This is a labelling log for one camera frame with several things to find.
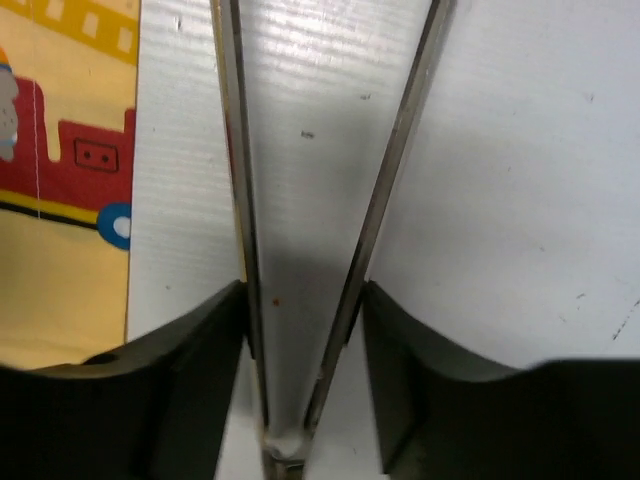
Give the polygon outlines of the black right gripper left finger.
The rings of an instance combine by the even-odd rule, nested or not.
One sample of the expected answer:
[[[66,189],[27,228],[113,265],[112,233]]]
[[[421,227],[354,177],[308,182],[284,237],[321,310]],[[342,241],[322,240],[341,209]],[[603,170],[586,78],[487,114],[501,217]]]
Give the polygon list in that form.
[[[245,336],[233,282],[80,364],[1,370],[5,479],[211,479]]]

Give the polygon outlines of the metal serving tongs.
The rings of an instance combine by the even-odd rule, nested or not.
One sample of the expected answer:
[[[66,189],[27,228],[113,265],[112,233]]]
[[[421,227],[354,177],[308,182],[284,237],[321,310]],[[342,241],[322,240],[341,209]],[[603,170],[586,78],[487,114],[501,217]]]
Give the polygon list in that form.
[[[360,229],[336,313],[332,320],[319,371],[305,408],[299,447],[284,454],[269,443],[269,401],[265,362],[262,284],[253,184],[250,129],[240,4],[210,4],[221,104],[224,113],[227,156],[230,166],[234,220],[240,245],[244,281],[248,288],[248,345],[254,364],[259,399],[260,445],[267,479],[302,479],[341,353],[350,338],[361,304],[376,242],[393,189],[408,157],[431,86],[454,2],[431,2],[411,64],[401,101],[389,135],[376,182]]]

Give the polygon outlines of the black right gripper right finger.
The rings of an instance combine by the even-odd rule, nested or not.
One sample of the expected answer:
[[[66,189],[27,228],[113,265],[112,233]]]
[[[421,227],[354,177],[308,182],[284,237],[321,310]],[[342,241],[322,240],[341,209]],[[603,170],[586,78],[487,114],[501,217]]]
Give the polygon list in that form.
[[[561,359],[523,370],[362,294],[382,471],[392,479],[635,479],[639,363]]]

